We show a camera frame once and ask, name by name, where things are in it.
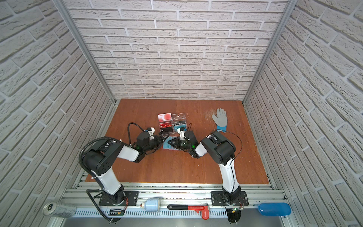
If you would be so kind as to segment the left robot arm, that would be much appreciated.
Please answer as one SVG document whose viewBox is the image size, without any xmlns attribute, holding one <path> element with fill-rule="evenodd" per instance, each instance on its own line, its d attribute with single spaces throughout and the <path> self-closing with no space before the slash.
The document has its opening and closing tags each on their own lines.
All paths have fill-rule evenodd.
<svg viewBox="0 0 363 227">
<path fill-rule="evenodd" d="M 81 150 L 78 161 L 99 184 L 102 195 L 112 204 L 119 205 L 124 201 L 123 185 L 115 176 L 112 166 L 117 159 L 139 163 L 146 155 L 160 149 L 169 134 L 151 135 L 142 132 L 132 145 L 112 137 L 101 137 L 92 140 Z"/>
</svg>

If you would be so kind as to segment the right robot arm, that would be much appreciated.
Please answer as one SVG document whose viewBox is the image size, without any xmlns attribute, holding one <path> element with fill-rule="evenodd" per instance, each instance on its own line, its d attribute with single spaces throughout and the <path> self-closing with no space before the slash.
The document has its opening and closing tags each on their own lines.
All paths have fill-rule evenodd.
<svg viewBox="0 0 363 227">
<path fill-rule="evenodd" d="M 173 138 L 167 143 L 175 149 L 188 152 L 196 159 L 209 154 L 221 171 L 222 201 L 228 205 L 238 202 L 242 190 L 234 168 L 236 148 L 229 139 L 220 132 L 213 131 L 201 141 L 197 141 L 193 131 L 182 131 L 180 137 Z"/>
</svg>

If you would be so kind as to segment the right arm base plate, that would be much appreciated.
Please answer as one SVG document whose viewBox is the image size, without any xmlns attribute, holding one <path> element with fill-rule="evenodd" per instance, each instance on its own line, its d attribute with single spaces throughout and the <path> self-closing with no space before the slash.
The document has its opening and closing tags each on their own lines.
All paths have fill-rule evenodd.
<svg viewBox="0 0 363 227">
<path fill-rule="evenodd" d="M 212 191 L 211 201 L 213 206 L 249 206 L 249 200 L 245 191 L 236 191 L 232 194 Z"/>
</svg>

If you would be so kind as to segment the red leather card holder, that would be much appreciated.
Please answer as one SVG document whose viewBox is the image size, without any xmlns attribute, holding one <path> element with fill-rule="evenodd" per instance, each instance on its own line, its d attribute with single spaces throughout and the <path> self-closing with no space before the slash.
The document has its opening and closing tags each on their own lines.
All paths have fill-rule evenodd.
<svg viewBox="0 0 363 227">
<path fill-rule="evenodd" d="M 167 150 L 180 150 L 180 148 L 175 148 L 173 146 L 171 146 L 168 142 L 171 141 L 172 139 L 175 138 L 180 138 L 180 137 L 176 137 L 176 136 L 169 136 L 166 141 L 163 143 L 163 149 L 167 149 Z"/>
</svg>

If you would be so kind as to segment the clear acrylic card display stand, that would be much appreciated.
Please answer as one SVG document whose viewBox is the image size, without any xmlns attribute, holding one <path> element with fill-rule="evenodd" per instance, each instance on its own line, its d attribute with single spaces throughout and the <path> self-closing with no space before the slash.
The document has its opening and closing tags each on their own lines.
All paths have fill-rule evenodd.
<svg viewBox="0 0 363 227">
<path fill-rule="evenodd" d="M 178 132 L 174 132 L 173 121 L 175 121 L 175 120 L 185 120 L 186 121 L 186 125 L 187 125 L 187 120 L 186 120 L 186 114 L 185 113 L 172 114 L 172 121 L 170 121 L 170 122 L 172 123 L 173 131 L 172 132 L 169 132 L 170 134 L 178 133 Z"/>
</svg>

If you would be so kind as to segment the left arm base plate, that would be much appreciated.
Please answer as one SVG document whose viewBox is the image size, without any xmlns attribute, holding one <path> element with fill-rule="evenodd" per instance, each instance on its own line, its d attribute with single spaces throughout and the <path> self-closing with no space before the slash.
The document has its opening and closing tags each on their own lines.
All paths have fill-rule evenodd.
<svg viewBox="0 0 363 227">
<path fill-rule="evenodd" d="M 128 206 L 136 206 L 138 195 L 138 191 L 122 191 L 115 195 L 103 191 L 98 204 L 100 206 L 125 206 L 128 202 Z"/>
</svg>

